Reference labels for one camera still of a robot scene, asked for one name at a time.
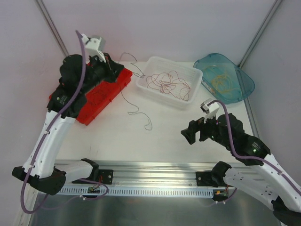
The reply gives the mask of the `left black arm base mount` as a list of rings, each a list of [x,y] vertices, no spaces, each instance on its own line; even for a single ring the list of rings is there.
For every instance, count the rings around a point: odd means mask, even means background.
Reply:
[[[73,184],[95,184],[100,182],[105,185],[111,185],[113,181],[113,170],[111,169],[92,169],[81,170],[79,172],[71,173],[71,182]]]

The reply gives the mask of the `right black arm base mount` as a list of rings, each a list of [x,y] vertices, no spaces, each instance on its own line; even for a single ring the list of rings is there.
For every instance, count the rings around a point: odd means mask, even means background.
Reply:
[[[220,187],[226,186],[224,182],[214,181],[212,178],[212,174],[209,171],[197,171],[196,172],[196,183],[197,186],[205,187]]]

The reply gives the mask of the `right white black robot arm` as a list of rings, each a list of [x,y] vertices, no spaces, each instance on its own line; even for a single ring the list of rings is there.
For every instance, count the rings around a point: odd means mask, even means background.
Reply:
[[[268,160],[277,168],[279,164],[270,149],[257,137],[246,134],[243,123],[232,113],[229,114],[233,143],[237,154],[244,158],[240,160],[244,165],[257,171],[265,180],[260,183],[249,176],[238,172],[233,166],[219,161],[211,171],[196,172],[198,186],[233,186],[259,200],[272,210],[273,215],[287,226],[301,224],[301,197],[288,186],[284,179],[284,171],[276,172],[271,166],[262,162]],[[230,139],[225,115],[211,119],[200,118],[192,120],[181,134],[189,144],[196,142],[196,133],[200,133],[199,141],[210,139],[230,150]]]

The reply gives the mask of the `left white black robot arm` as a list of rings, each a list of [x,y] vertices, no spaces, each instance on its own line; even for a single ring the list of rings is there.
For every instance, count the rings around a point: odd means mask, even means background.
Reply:
[[[86,94],[101,82],[116,82],[124,65],[105,53],[105,61],[91,56],[87,64],[81,55],[67,56],[59,71],[59,85],[47,105],[45,124],[33,152],[23,166],[14,167],[12,176],[48,195],[57,194],[66,183],[99,178],[99,165],[87,158],[55,167],[64,138],[87,103]]]

